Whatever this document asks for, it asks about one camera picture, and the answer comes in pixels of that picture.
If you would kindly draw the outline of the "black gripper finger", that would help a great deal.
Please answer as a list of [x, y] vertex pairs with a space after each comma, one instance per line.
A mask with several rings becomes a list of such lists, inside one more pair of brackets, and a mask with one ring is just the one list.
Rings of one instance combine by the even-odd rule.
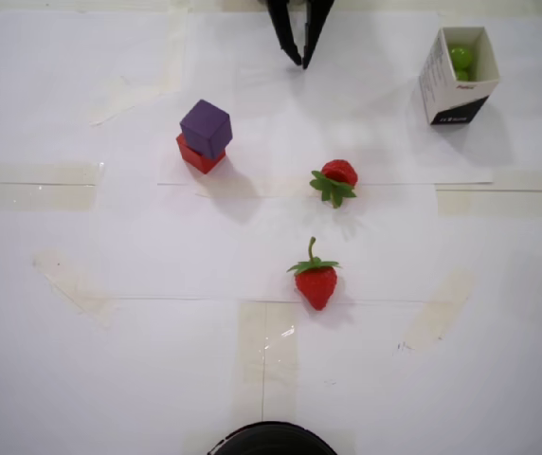
[[286, 0], [268, 0], [267, 10], [280, 43], [280, 48], [295, 65], [301, 65], [301, 57], [291, 27], [288, 2]]
[[334, 0], [307, 0], [305, 43], [302, 67], [307, 69], [315, 52], [325, 22], [332, 10]]

